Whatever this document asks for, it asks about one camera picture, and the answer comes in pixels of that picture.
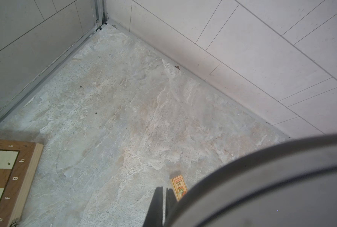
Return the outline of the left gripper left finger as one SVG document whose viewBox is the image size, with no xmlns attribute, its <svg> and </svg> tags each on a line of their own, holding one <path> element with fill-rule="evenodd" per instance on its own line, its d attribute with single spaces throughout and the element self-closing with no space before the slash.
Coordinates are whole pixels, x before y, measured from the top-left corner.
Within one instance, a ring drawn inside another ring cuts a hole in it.
<svg viewBox="0 0 337 227">
<path fill-rule="evenodd" d="M 163 227 L 163 187 L 155 189 L 143 227 Z"/>
</svg>

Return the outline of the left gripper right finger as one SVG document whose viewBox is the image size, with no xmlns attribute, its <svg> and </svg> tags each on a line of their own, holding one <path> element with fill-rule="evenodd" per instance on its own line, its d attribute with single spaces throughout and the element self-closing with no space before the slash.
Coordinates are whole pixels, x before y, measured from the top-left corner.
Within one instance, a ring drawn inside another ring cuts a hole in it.
<svg viewBox="0 0 337 227">
<path fill-rule="evenodd" d="M 169 216 L 177 204 L 177 198 L 175 191 L 171 188 L 166 189 L 166 205 L 165 205 L 165 215 Z"/>
</svg>

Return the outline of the black white headphones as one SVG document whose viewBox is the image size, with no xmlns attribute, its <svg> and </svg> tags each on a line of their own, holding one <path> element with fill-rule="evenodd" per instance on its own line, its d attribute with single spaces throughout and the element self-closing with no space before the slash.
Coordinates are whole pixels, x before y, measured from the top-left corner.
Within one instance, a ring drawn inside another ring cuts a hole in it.
<svg viewBox="0 0 337 227">
<path fill-rule="evenodd" d="M 337 227 L 337 134 L 264 148 L 191 188 L 167 227 Z"/>
</svg>

